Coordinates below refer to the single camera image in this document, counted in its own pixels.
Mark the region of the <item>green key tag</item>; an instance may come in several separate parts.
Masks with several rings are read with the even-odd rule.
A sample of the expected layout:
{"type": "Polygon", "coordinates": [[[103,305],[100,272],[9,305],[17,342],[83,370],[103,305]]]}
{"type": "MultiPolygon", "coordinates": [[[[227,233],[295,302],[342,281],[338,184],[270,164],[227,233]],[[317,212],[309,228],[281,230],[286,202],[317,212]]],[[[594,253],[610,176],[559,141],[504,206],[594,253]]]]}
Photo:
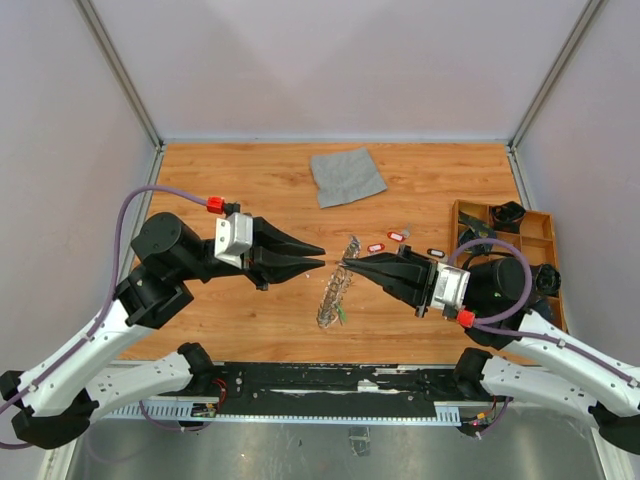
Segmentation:
{"type": "Polygon", "coordinates": [[[336,306],[336,312],[337,312],[337,318],[338,321],[340,322],[340,324],[342,326],[344,326],[347,323],[347,316],[345,311],[343,310],[343,308],[340,305],[336,306]]]}

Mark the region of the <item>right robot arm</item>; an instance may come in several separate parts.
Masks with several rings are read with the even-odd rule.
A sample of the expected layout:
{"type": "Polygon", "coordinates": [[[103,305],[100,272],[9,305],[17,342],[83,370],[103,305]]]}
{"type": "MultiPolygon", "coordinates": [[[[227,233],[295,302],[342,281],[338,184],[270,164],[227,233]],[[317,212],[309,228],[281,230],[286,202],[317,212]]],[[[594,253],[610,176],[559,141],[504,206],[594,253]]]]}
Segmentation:
{"type": "Polygon", "coordinates": [[[464,350],[454,368],[453,387],[463,399],[532,402],[578,418],[610,444],[637,454],[638,368],[573,338],[528,306],[533,278],[517,248],[511,257],[523,276],[519,298],[500,313],[476,316],[466,306],[476,277],[455,265],[463,250],[442,262],[403,245],[342,265],[413,307],[416,316],[437,309],[463,327],[477,344],[464,350]]]}

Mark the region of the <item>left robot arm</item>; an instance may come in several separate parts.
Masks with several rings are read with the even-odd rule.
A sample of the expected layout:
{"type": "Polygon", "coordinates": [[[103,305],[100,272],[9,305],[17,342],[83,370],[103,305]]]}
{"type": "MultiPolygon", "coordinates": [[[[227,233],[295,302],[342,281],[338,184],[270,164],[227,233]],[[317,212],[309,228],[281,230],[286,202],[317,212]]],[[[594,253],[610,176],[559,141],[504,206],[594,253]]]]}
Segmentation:
{"type": "Polygon", "coordinates": [[[139,265],[93,320],[38,366],[2,374],[1,395],[17,409],[11,425],[23,447],[58,448],[112,411],[154,395],[207,393],[214,366],[196,342],[130,370],[105,370],[193,301],[189,281],[244,276],[265,291],[325,264],[323,248],[242,213],[217,219],[212,239],[172,213],[155,214],[131,246],[139,265]]]}

